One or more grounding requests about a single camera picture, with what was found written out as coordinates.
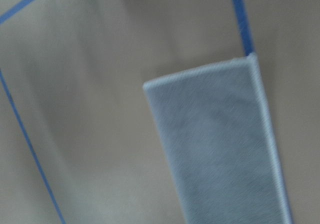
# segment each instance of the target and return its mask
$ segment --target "blue line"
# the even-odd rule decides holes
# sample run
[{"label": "blue line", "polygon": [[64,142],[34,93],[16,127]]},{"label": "blue line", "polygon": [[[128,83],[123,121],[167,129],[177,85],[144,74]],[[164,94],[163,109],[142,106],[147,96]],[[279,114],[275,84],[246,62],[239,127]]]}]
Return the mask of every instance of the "blue line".
[{"label": "blue line", "polygon": [[56,210],[56,212],[57,212],[58,215],[59,215],[59,218],[60,218],[60,220],[61,220],[61,223],[62,223],[62,224],[66,224],[66,222],[65,222],[65,220],[64,220],[64,217],[62,216],[61,210],[60,210],[60,208],[59,208],[59,206],[58,206],[58,203],[57,203],[57,201],[56,201],[56,198],[55,198],[55,196],[54,196],[54,193],[52,192],[51,187],[50,187],[50,185],[49,185],[49,182],[48,182],[48,180],[47,180],[47,178],[46,178],[45,172],[44,172],[44,170],[42,169],[42,167],[41,167],[41,165],[40,165],[40,162],[39,162],[39,159],[38,159],[38,157],[37,157],[37,154],[36,154],[36,152],[35,152],[35,150],[34,150],[34,147],[33,147],[32,143],[31,143],[30,139],[29,139],[27,130],[26,130],[26,128],[25,128],[25,126],[24,126],[24,124],[23,124],[23,122],[22,122],[22,120],[21,120],[21,117],[20,117],[19,112],[18,112],[18,110],[17,110],[17,108],[16,108],[16,105],[15,105],[15,103],[14,103],[14,100],[13,100],[13,98],[12,98],[12,96],[11,96],[11,93],[10,93],[10,91],[9,91],[9,89],[8,89],[7,83],[6,83],[6,81],[5,81],[5,78],[4,78],[1,70],[0,70],[0,79],[1,79],[1,82],[2,82],[3,89],[4,89],[5,93],[6,93],[6,96],[8,97],[8,100],[9,100],[9,102],[10,102],[10,104],[11,104],[12,110],[13,110],[13,112],[14,112],[14,114],[15,114],[16,120],[18,121],[19,126],[20,126],[20,128],[21,128],[21,131],[22,131],[22,133],[23,133],[23,135],[24,135],[25,141],[26,141],[26,143],[27,143],[27,145],[28,145],[28,147],[29,147],[29,149],[30,149],[30,152],[31,152],[31,154],[32,154],[32,156],[33,156],[33,159],[34,159],[34,161],[35,161],[35,164],[36,164],[36,166],[38,167],[38,170],[39,170],[40,175],[41,175],[41,177],[42,177],[42,180],[43,180],[43,182],[44,182],[44,184],[45,184],[45,187],[46,187],[46,189],[47,189],[47,191],[48,191],[48,193],[49,193],[49,195],[50,195],[50,197],[51,197],[51,200],[52,200],[52,203],[53,203],[53,205],[54,205],[54,207],[55,207],[55,210]]},{"label": "blue line", "polygon": [[[29,4],[30,4],[31,2],[33,2],[33,1],[34,1],[34,0],[21,0],[19,3],[17,3],[15,6],[13,6],[11,9],[9,9],[8,11],[6,11],[4,14],[2,14],[2,15],[0,16],[0,25],[3,24],[6,20],[8,20],[9,18],[11,18],[14,14],[16,14],[17,12],[19,12],[20,10],[22,10],[24,7],[26,7],[27,5],[29,5]],[[28,147],[29,147],[29,149],[30,149],[30,152],[31,152],[32,157],[33,157],[33,159],[34,159],[34,161],[35,161],[35,164],[36,164],[36,166],[37,166],[37,168],[38,168],[38,170],[39,170],[39,172],[40,172],[40,175],[41,175],[41,177],[42,177],[42,180],[43,180],[43,182],[44,182],[44,185],[45,185],[45,187],[46,187],[46,189],[47,189],[47,191],[48,191],[48,193],[49,193],[49,195],[50,195],[50,197],[51,197],[51,200],[52,200],[52,203],[53,203],[53,205],[54,205],[54,208],[55,208],[55,210],[56,210],[56,212],[57,212],[57,214],[58,214],[58,216],[59,216],[59,218],[60,218],[61,223],[62,223],[62,224],[66,224],[65,219],[64,219],[64,217],[63,217],[63,215],[62,215],[62,212],[61,212],[61,210],[60,210],[60,208],[59,208],[59,206],[58,206],[58,203],[57,203],[57,201],[56,201],[56,198],[55,198],[55,196],[54,196],[54,193],[53,193],[53,191],[52,191],[52,189],[51,189],[51,187],[50,187],[50,185],[49,185],[49,182],[48,182],[48,180],[47,180],[47,177],[46,177],[46,175],[45,175],[45,172],[44,172],[44,170],[43,170],[42,167],[41,167],[41,164],[40,164],[40,162],[39,162],[39,159],[38,159],[38,157],[37,157],[37,154],[36,154],[36,152],[35,152],[35,149],[34,149],[32,143],[31,143],[31,141],[30,141],[30,138],[29,138],[29,135],[28,135],[28,133],[27,133],[27,130],[26,130],[26,128],[25,128],[25,126],[24,126],[24,124],[23,124],[23,122],[22,122],[22,120],[21,120],[21,117],[20,117],[19,112],[18,112],[18,110],[17,110],[17,108],[16,108],[16,105],[15,105],[15,103],[14,103],[14,100],[13,100],[12,96],[11,96],[11,93],[10,93],[10,91],[9,91],[9,89],[8,89],[7,83],[6,83],[6,81],[5,81],[5,78],[4,78],[3,74],[2,74],[1,69],[0,69],[0,79],[1,79],[1,83],[2,83],[3,89],[4,89],[5,93],[6,93],[6,96],[8,97],[8,100],[9,100],[9,102],[10,102],[10,104],[11,104],[11,107],[12,107],[12,110],[13,110],[14,115],[15,115],[15,117],[16,117],[16,120],[17,120],[18,123],[19,123],[19,126],[20,126],[20,128],[21,128],[21,131],[22,131],[23,136],[24,136],[24,138],[25,138],[25,141],[26,141],[26,143],[27,143],[27,145],[28,145]]]},{"label": "blue line", "polygon": [[14,5],[11,9],[7,10],[5,13],[3,13],[0,16],[0,25],[33,1],[34,0],[21,0],[19,3]]},{"label": "blue line", "polygon": [[249,26],[249,21],[247,17],[247,12],[243,0],[232,0],[236,19],[238,22],[238,28],[240,31],[242,45],[244,53],[248,56],[250,53],[255,51],[254,43],[251,37],[251,31]]}]

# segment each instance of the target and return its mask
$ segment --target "thin blue line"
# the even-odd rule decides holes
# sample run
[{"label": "thin blue line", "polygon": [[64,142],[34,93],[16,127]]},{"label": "thin blue line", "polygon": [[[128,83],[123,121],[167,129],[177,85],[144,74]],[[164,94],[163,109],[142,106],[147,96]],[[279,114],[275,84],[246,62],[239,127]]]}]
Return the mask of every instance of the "thin blue line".
[{"label": "thin blue line", "polygon": [[7,10],[5,13],[3,13],[0,16],[0,25],[33,1],[34,0],[21,0],[19,3],[14,5],[11,9]]},{"label": "thin blue line", "polygon": [[[24,7],[26,7],[27,5],[29,5],[29,4],[30,4],[31,2],[33,2],[33,1],[34,1],[34,0],[21,0],[19,3],[17,3],[15,6],[13,6],[11,9],[9,9],[8,11],[6,11],[4,14],[2,14],[2,15],[0,16],[0,25],[3,24],[6,20],[8,20],[9,18],[11,18],[14,14],[16,14],[17,12],[19,12],[20,10],[22,10]],[[35,149],[34,149],[32,143],[31,143],[31,141],[30,141],[30,138],[29,138],[29,135],[28,135],[28,133],[27,133],[27,130],[26,130],[26,128],[25,128],[25,126],[24,126],[24,124],[23,124],[23,122],[22,122],[22,120],[21,120],[21,117],[20,117],[19,112],[18,112],[18,110],[17,110],[17,108],[16,108],[15,102],[14,102],[12,96],[11,96],[11,93],[10,93],[10,91],[9,91],[9,88],[8,88],[8,86],[7,86],[7,83],[6,83],[6,81],[5,81],[5,78],[4,78],[3,74],[2,74],[1,69],[0,69],[0,79],[1,79],[1,83],[2,83],[3,89],[4,89],[5,93],[6,93],[6,96],[8,97],[8,100],[9,100],[9,102],[10,102],[10,104],[11,104],[11,107],[12,107],[12,110],[13,110],[14,115],[15,115],[15,117],[16,117],[16,120],[17,120],[18,123],[19,123],[19,126],[20,126],[20,128],[21,128],[21,131],[22,131],[23,136],[24,136],[24,138],[25,138],[25,141],[26,141],[26,143],[27,143],[27,145],[28,145],[28,147],[29,147],[29,149],[30,149],[30,152],[31,152],[32,157],[33,157],[33,159],[34,159],[34,161],[35,161],[35,164],[36,164],[36,166],[37,166],[37,168],[38,168],[38,170],[39,170],[39,172],[40,172],[40,175],[41,175],[41,177],[42,177],[42,180],[43,180],[43,182],[44,182],[44,185],[45,185],[45,187],[46,187],[46,189],[47,189],[47,191],[48,191],[48,193],[49,193],[49,195],[50,195],[50,197],[51,197],[51,200],[52,200],[52,203],[53,203],[53,205],[54,205],[54,208],[55,208],[55,210],[56,210],[56,212],[57,212],[57,214],[58,214],[58,216],[59,216],[59,218],[60,218],[61,223],[62,223],[62,224],[66,224],[65,219],[64,219],[64,217],[63,217],[63,215],[62,215],[62,212],[61,212],[61,210],[60,210],[60,208],[59,208],[59,206],[58,206],[58,203],[57,203],[57,201],[56,201],[56,198],[55,198],[55,196],[54,196],[54,193],[53,193],[53,191],[52,191],[52,189],[51,189],[51,187],[50,187],[50,185],[49,185],[49,182],[48,182],[48,180],[47,180],[47,177],[46,177],[46,175],[45,175],[45,172],[44,172],[44,170],[43,170],[42,167],[41,167],[41,164],[40,164],[40,162],[39,162],[39,159],[38,159],[38,157],[37,157],[37,154],[36,154],[36,152],[35,152]]]},{"label": "thin blue line", "polygon": [[49,182],[48,182],[48,180],[47,180],[47,178],[46,178],[45,172],[44,172],[44,170],[42,169],[42,167],[41,167],[41,165],[40,165],[40,162],[39,162],[39,159],[38,159],[38,157],[37,157],[37,154],[36,154],[36,152],[35,152],[35,150],[34,150],[34,147],[33,147],[32,143],[31,143],[30,139],[29,139],[27,130],[26,130],[26,128],[25,128],[25,126],[24,126],[24,124],[23,124],[23,122],[22,122],[22,120],[21,120],[21,117],[20,117],[19,112],[18,112],[18,110],[17,110],[17,108],[16,108],[16,105],[15,105],[15,103],[14,103],[14,100],[13,100],[13,98],[12,98],[12,96],[11,96],[11,93],[10,93],[10,91],[9,91],[9,89],[8,89],[7,83],[6,83],[6,81],[5,81],[5,78],[4,78],[1,70],[0,70],[0,79],[1,79],[1,82],[2,82],[3,89],[4,89],[5,93],[6,93],[6,96],[8,97],[8,100],[9,100],[9,102],[10,102],[10,104],[11,104],[11,107],[12,107],[12,110],[13,110],[14,115],[15,115],[15,117],[16,117],[16,120],[18,121],[19,126],[20,126],[20,128],[21,128],[21,131],[22,131],[22,133],[23,133],[23,135],[24,135],[25,141],[26,141],[26,143],[27,143],[27,145],[28,145],[28,147],[29,147],[29,149],[30,149],[30,152],[31,152],[32,157],[33,157],[33,159],[34,159],[34,161],[35,161],[35,164],[36,164],[36,166],[38,167],[38,170],[39,170],[40,175],[41,175],[41,177],[42,177],[42,180],[43,180],[43,182],[44,182],[44,184],[45,184],[45,187],[46,187],[46,189],[47,189],[47,191],[48,191],[48,193],[49,193],[49,195],[50,195],[50,197],[51,197],[51,200],[52,200],[52,203],[53,203],[53,205],[54,205],[54,207],[55,207],[55,210],[56,210],[56,212],[57,212],[58,215],[59,215],[59,218],[60,218],[60,220],[61,220],[61,223],[62,223],[62,224],[66,224],[66,222],[65,222],[65,220],[64,220],[64,217],[62,216],[61,210],[60,210],[60,208],[59,208],[59,206],[58,206],[58,203],[57,203],[57,201],[56,201],[56,198],[55,198],[55,196],[54,196],[54,193],[52,192],[51,187],[50,187],[50,185],[49,185]]},{"label": "thin blue line", "polygon": [[248,56],[255,52],[244,0],[232,0],[244,53]]}]

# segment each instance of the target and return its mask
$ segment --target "light blue cloth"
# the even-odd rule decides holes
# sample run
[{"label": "light blue cloth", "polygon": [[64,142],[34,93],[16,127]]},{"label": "light blue cloth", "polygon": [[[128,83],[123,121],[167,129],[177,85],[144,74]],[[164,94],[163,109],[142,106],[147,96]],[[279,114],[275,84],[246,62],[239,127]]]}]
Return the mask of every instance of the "light blue cloth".
[{"label": "light blue cloth", "polygon": [[257,57],[143,85],[188,224],[291,224]]}]

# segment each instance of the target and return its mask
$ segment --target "blue towel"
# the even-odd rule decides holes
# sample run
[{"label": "blue towel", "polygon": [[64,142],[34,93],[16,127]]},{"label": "blue towel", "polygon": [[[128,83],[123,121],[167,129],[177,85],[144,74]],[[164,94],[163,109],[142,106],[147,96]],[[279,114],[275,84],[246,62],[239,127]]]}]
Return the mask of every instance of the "blue towel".
[{"label": "blue towel", "polygon": [[188,224],[290,224],[257,57],[143,85]]}]

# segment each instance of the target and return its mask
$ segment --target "fabric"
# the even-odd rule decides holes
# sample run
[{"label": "fabric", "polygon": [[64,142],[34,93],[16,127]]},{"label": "fabric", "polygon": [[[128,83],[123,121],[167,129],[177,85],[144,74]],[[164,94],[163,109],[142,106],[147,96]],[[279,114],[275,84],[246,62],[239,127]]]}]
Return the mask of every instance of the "fabric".
[{"label": "fabric", "polygon": [[289,224],[257,57],[143,86],[188,224]]}]

